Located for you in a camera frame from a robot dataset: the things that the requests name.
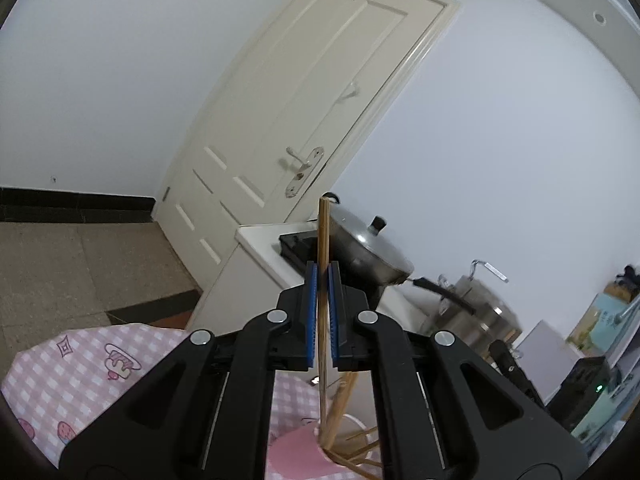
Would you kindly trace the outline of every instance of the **metal pot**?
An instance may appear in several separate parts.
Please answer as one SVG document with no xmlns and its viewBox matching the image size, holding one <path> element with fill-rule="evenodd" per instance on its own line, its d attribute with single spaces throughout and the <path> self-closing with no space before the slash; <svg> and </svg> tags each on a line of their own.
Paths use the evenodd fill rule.
<svg viewBox="0 0 640 480">
<path fill-rule="evenodd" d="M 488 354 L 495 339 L 513 342 L 521 333 L 517 316 L 482 282 L 474 280 L 476 266 L 483 267 L 508 282 L 506 276 L 487 262 L 474 260 L 469 276 L 462 276 L 455 286 L 440 277 L 439 284 L 427 278 L 411 279 L 413 264 L 391 242 L 380 234 L 386 221 L 376 216 L 367 225 L 337 203 L 330 209 L 332 258 L 363 280 L 377 285 L 399 285 L 411 280 L 441 295 L 446 306 L 436 321 L 439 330 L 453 332 L 480 355 Z"/>
<path fill-rule="evenodd" d="M 489 345 L 496 339 L 511 345 L 522 334 L 518 317 L 489 287 L 476 280 L 476 266 L 482 265 L 505 283 L 507 277 L 488 262 L 474 260 L 468 276 L 462 276 L 456 285 L 449 285 L 441 275 L 438 282 L 464 298 L 476 308 L 476 315 L 470 316 L 456 304 L 443 301 L 443 308 L 434 323 L 434 332 L 447 330 L 462 339 L 483 358 L 489 355 Z"/>
<path fill-rule="evenodd" d="M 336 200 L 330 209 L 332 259 L 338 260 L 341 267 L 346 267 L 361 279 L 377 285 L 399 285 L 410 279 L 409 276 L 414 272 L 414 264 L 405 258 L 395 245 L 380 235 L 380 231 L 386 226 L 385 219 L 376 216 L 373 222 L 367 225 L 341 206 L 336 195 L 327 193 L 325 196 Z M 435 292 L 456 303 L 471 315 L 476 313 L 468 301 L 427 278 L 411 281 L 415 286 Z"/>
</svg>

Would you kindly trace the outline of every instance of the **floor tile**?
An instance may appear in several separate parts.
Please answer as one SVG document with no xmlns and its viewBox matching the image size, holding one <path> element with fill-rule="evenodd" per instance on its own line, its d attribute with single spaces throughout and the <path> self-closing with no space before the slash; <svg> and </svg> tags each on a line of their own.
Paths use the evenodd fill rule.
<svg viewBox="0 0 640 480">
<path fill-rule="evenodd" d="M 103 311 L 75 225 L 0 223 L 3 326 Z"/>
<path fill-rule="evenodd" d="M 106 314 L 100 313 L 91 316 L 59 319 L 48 323 L 34 322 L 24 325 L 5 326 L 2 330 L 4 331 L 7 348 L 10 354 L 14 356 L 16 352 L 36 346 L 65 330 L 109 326 L 110 324 Z"/>
<path fill-rule="evenodd" d="M 195 287 L 156 223 L 84 224 L 78 232 L 105 310 Z"/>
</svg>

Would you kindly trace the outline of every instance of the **cartoon print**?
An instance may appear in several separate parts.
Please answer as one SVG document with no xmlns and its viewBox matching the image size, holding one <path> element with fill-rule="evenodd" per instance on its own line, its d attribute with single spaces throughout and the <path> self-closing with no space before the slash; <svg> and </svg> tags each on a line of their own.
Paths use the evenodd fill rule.
<svg viewBox="0 0 640 480">
<path fill-rule="evenodd" d="M 60 421 L 58 423 L 58 438 L 66 446 L 69 441 L 76 437 L 74 429 L 66 422 Z"/>
<path fill-rule="evenodd" d="M 22 429 L 24 430 L 24 432 L 29 435 L 29 438 L 31 440 L 33 440 L 36 436 L 36 430 L 33 429 L 33 426 L 31 424 L 29 424 L 26 420 L 24 420 L 23 418 L 19 418 L 18 422 L 20 423 L 20 425 L 22 426 Z"/>
<path fill-rule="evenodd" d="M 59 343 L 56 343 L 56 345 L 58 346 L 58 350 L 60 350 L 60 357 L 62 358 L 64 358 L 65 355 L 69 355 L 74 352 L 74 350 L 71 348 L 71 345 L 69 344 L 68 335 L 65 335 L 65 338 Z"/>
<path fill-rule="evenodd" d="M 117 381 L 119 378 L 127 379 L 132 370 L 142 368 L 138 361 L 115 345 L 107 344 L 104 350 L 109 354 L 104 360 L 104 366 L 107 368 L 107 377 L 112 381 Z"/>
</svg>

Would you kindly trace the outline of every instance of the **metal screw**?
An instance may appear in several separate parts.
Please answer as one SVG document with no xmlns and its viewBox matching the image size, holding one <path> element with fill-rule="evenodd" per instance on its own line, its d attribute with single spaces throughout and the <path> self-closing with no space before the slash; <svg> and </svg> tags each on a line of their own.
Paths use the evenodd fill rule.
<svg viewBox="0 0 640 480">
<path fill-rule="evenodd" d="M 451 346 L 456 340 L 456 337 L 451 332 L 441 330 L 434 337 L 436 343 L 442 346 Z"/>
<path fill-rule="evenodd" d="M 374 324 L 378 320 L 378 314 L 373 312 L 373 310 L 363 310 L 358 314 L 358 319 L 360 322 L 370 325 Z"/>
<path fill-rule="evenodd" d="M 194 345 L 206 345 L 209 341 L 211 341 L 211 332 L 208 330 L 196 330 L 193 334 L 191 334 L 189 341 L 191 341 Z"/>
<path fill-rule="evenodd" d="M 267 319 L 272 323 L 282 323 L 287 320 L 287 313 L 284 310 L 271 310 Z"/>
</svg>

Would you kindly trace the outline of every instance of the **white countertop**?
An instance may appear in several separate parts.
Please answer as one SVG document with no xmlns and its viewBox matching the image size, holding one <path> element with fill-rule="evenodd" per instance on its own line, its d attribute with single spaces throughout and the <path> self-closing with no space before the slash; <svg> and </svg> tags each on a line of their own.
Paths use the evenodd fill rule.
<svg viewBox="0 0 640 480">
<path fill-rule="evenodd" d="M 285 289 L 302 285 L 305 280 L 280 256 L 278 237 L 315 230 L 315 221 L 242 226 L 236 231 L 236 240 L 265 272 Z M 402 328 L 411 332 L 418 332 L 427 319 L 425 314 L 410 303 L 394 286 L 388 286 L 385 289 L 377 311 L 395 319 Z"/>
</svg>

